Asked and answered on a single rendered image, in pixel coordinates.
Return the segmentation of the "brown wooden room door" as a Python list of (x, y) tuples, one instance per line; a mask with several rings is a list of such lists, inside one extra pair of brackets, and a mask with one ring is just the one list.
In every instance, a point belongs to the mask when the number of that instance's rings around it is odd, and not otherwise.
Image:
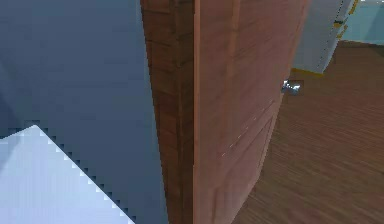
[(311, 0), (196, 0), (193, 224), (232, 224), (257, 182)]

